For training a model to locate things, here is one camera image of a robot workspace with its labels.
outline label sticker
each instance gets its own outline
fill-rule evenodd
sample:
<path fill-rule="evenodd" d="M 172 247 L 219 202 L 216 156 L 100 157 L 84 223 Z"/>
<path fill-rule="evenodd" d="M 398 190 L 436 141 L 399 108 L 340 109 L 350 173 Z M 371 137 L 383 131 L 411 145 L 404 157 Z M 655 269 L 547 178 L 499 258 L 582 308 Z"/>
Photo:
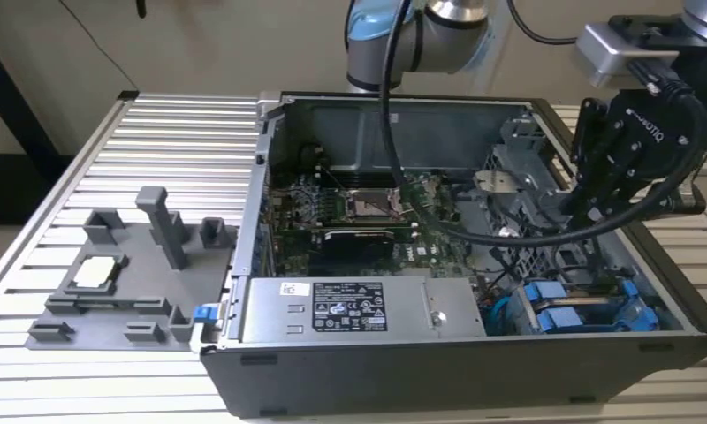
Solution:
<path fill-rule="evenodd" d="M 382 283 L 315 283 L 315 331 L 388 331 Z"/>
<path fill-rule="evenodd" d="M 308 296 L 310 283 L 281 283 L 280 296 Z"/>

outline power supply label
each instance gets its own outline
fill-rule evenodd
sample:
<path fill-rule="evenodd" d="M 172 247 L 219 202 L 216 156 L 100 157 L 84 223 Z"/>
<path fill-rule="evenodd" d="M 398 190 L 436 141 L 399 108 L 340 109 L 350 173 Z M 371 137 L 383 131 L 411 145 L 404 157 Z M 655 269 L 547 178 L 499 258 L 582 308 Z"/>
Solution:
<path fill-rule="evenodd" d="M 312 291 L 316 331 L 388 331 L 382 283 L 315 283 Z"/>

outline circuit board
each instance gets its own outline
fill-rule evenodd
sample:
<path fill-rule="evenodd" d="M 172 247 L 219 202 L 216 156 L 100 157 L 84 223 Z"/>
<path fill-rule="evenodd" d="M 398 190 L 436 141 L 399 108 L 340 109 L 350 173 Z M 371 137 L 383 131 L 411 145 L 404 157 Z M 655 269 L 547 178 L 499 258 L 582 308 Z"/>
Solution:
<path fill-rule="evenodd" d="M 443 176 L 410 173 L 440 219 L 459 221 Z M 468 243 L 420 224 L 400 190 L 322 187 L 310 176 L 271 191 L 276 276 L 475 276 Z"/>

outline wall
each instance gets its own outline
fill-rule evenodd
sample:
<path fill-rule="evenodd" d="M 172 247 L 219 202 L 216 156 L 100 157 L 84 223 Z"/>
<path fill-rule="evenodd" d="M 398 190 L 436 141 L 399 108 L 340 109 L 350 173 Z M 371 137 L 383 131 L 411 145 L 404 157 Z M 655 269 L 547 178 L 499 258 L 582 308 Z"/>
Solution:
<path fill-rule="evenodd" d="M 347 88 L 348 0 L 149 0 L 145 19 L 133 0 L 67 3 L 141 91 L 256 95 L 264 89 Z M 571 36 L 585 22 L 622 11 L 678 11 L 679 0 L 518 3 L 540 33 Z M 502 39 L 510 29 L 510 38 L 498 46 L 496 71 L 490 66 L 479 76 L 410 75 L 410 93 L 539 96 L 566 103 L 598 94 L 573 67 L 571 48 L 540 46 L 507 19 L 498 23 L 496 35 Z M 129 83 L 56 0 L 0 0 L 0 57 L 59 149 L 73 153 Z"/>
<path fill-rule="evenodd" d="M 141 91 L 256 95 L 344 91 L 347 0 L 67 0 Z M 85 142 L 125 78 L 56 0 L 0 0 L 0 57 L 64 151 Z M 412 91 L 460 94 L 471 76 L 416 75 Z"/>

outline slotted aluminum surface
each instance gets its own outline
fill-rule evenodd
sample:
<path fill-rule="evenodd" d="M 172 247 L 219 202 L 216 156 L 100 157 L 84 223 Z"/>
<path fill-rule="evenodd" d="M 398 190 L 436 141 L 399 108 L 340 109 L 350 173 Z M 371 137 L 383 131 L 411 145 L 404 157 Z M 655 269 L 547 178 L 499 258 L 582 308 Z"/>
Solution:
<path fill-rule="evenodd" d="M 578 108 L 560 107 L 558 112 L 573 127 Z M 85 241 L 79 225 L 91 208 L 119 208 L 124 220 L 141 221 L 136 190 L 144 184 L 164 185 L 167 204 L 187 221 L 221 216 L 237 224 L 253 120 L 253 99 L 141 95 L 117 104 L 0 262 L 0 422 L 239 422 L 189 352 L 32 352 L 22 343 Z M 707 214 L 649 227 L 707 299 Z M 318 419 L 522 421 L 707 423 L 707 359 L 690 369 L 651 375 L 607 405 Z"/>

